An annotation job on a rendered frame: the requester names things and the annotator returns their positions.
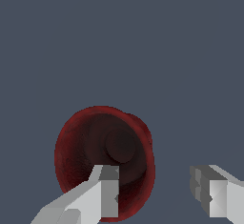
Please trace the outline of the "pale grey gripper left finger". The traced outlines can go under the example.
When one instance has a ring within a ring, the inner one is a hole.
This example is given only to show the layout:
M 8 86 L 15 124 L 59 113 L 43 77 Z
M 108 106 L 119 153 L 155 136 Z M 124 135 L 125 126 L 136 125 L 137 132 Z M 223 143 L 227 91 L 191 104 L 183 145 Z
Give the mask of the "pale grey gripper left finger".
M 118 217 L 119 167 L 95 165 L 84 181 L 43 207 L 31 224 L 97 224 Z

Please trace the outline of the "dark red bowl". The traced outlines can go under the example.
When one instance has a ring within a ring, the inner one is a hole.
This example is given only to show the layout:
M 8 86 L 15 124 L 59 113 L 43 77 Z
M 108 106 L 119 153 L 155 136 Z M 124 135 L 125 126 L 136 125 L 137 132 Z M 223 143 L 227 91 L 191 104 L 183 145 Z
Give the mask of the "dark red bowl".
M 137 116 L 109 106 L 76 112 L 58 135 L 54 150 L 55 174 L 63 193 L 89 179 L 95 165 L 119 168 L 118 216 L 136 214 L 151 195 L 155 180 L 153 140 Z

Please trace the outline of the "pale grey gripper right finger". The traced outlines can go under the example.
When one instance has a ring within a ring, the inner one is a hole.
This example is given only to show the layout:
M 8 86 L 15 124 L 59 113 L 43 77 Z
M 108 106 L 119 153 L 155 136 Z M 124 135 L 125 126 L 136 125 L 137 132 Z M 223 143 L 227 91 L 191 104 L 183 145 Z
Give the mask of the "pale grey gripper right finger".
M 217 165 L 190 167 L 190 190 L 209 217 L 244 224 L 244 181 Z

